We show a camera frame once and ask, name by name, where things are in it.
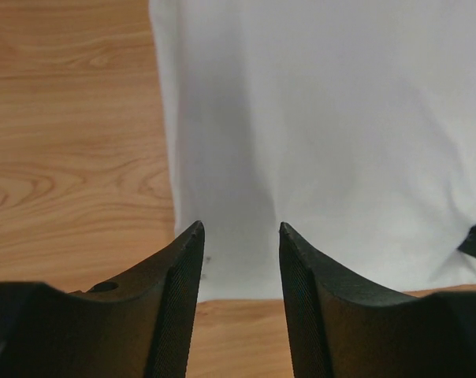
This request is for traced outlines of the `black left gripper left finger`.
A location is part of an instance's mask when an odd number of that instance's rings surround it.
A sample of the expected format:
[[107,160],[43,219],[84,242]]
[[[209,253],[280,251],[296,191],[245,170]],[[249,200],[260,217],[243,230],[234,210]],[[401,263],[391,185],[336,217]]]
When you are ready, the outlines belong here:
[[185,376],[204,242],[195,222],[89,291],[0,282],[0,377]]

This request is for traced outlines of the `white t shirt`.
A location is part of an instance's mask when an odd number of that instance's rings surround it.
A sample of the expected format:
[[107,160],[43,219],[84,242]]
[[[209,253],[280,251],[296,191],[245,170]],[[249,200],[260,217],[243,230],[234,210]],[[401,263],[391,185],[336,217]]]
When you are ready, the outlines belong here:
[[199,300],[278,298],[278,228],[397,291],[476,284],[476,1],[152,1]]

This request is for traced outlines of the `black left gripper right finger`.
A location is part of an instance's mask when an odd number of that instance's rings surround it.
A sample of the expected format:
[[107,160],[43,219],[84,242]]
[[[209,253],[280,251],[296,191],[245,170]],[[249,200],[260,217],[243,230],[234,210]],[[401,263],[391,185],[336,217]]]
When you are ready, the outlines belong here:
[[297,377],[476,377],[476,291],[417,298],[372,282],[290,224],[279,260]]

